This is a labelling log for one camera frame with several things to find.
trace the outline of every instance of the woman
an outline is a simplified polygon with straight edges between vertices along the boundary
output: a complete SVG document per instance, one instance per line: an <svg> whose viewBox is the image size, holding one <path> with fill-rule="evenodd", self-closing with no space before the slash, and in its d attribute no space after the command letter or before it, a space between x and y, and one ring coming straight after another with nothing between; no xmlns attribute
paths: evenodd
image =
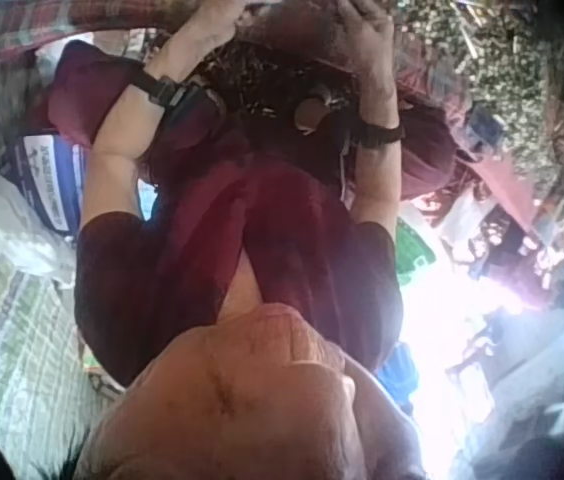
<svg viewBox="0 0 564 480"><path fill-rule="evenodd" d="M89 79L79 95L91 119L113 103L101 125L72 116L63 93L75 85L59 73L49 112L84 143L97 131L76 318L104 368L129 386L90 434L78 478L423 476L413 426L370 374L402 321L392 20L372 0L338 4L366 129L349 212L293 166L338 157L319 132L224 119L208 100L176 123L165 114L163 105L181 104L175 94L164 103L160 88L177 91L252 3L204 1L145 66L153 80L99 57L60 65ZM108 93L98 90L105 78ZM136 196L141 162L159 189L148 222Z"/></svg>

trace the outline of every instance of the maroon shirt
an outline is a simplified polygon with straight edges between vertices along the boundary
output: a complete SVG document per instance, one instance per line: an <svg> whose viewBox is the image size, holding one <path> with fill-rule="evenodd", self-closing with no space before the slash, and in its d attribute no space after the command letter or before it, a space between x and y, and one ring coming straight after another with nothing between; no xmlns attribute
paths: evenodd
<svg viewBox="0 0 564 480"><path fill-rule="evenodd" d="M69 44L38 126L89 147L137 68ZM416 110L403 118L407 132L409 122L418 127L403 144L407 197L441 181L452 162L438 112ZM242 248L264 302L295 307L370 370L388 357L402 324L395 248L380 225L355 225L326 186L337 143L275 120L224 120L210 101L163 122L147 159L159 188L153 218L102 215L78 240L76 319L113 378L128 385L177 335L216 321ZM443 161L419 160L418 148L445 152Z"/></svg>
<svg viewBox="0 0 564 480"><path fill-rule="evenodd" d="M215 323L243 246L265 303L295 307L371 370L388 357L402 301L386 230L353 224L295 167L227 159L148 222L109 213L82 231L76 318L113 378L128 385L177 335Z"/></svg>

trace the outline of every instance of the white plastic bag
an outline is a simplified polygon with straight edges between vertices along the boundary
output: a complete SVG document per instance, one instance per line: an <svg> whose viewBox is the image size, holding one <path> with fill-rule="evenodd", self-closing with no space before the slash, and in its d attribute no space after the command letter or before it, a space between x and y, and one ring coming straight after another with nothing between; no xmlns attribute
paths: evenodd
<svg viewBox="0 0 564 480"><path fill-rule="evenodd" d="M47 230L15 185L0 175L0 250L18 270L75 283L75 251Z"/></svg>

